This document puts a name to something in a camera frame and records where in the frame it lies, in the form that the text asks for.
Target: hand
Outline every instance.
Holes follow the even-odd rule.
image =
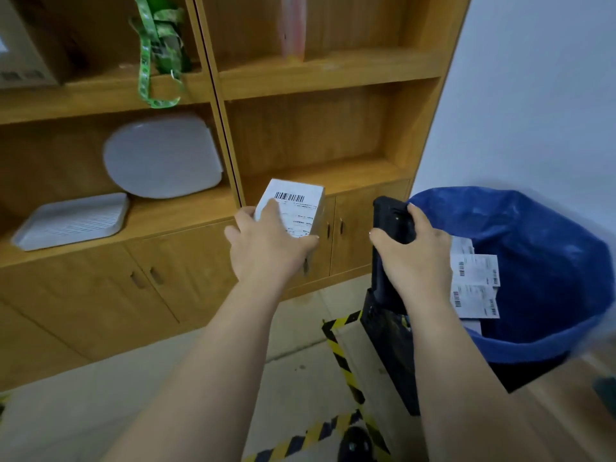
[[[225,227],[231,243],[231,265],[238,280],[258,277],[263,282],[276,282],[284,287],[302,267],[304,259],[319,243],[315,235],[294,238],[287,233],[280,219],[276,200],[269,200],[256,222],[254,208],[242,208],[235,214],[233,225]]]
[[[415,222],[417,237],[413,242],[398,243],[380,228],[370,231],[370,241],[381,255],[389,281],[411,314],[411,309],[427,304],[449,304],[451,236],[433,228],[420,208],[409,204],[406,209]]]

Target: metal handle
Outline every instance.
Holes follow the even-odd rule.
[[[143,290],[145,288],[145,285],[143,284],[141,279],[137,277],[137,275],[135,274],[135,271],[131,272],[131,280],[137,286],[138,289]]]
[[[150,275],[152,276],[152,279],[154,279],[154,282],[156,282],[158,285],[162,285],[163,283],[165,283],[163,282],[163,278],[160,277],[158,271],[153,267],[150,267]]]

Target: white wall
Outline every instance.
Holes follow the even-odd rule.
[[[520,190],[616,254],[616,0],[472,0],[412,194],[459,185]]]

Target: blue trash bag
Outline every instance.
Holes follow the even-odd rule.
[[[614,300],[609,248],[585,228],[517,191],[433,188],[409,202],[434,228],[496,254],[500,319],[469,334],[488,362],[538,362],[570,352]]]

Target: green strap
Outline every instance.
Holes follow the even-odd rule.
[[[139,8],[142,24],[134,19],[129,20],[141,41],[139,58],[139,81],[137,91],[141,98],[151,108],[170,108],[180,102],[180,97],[173,100],[157,100],[150,98],[151,57],[169,58],[171,77],[184,88],[181,79],[182,72],[182,39],[175,31],[173,24],[179,24],[184,18],[184,11],[160,10],[154,15],[146,0],[135,0]]]

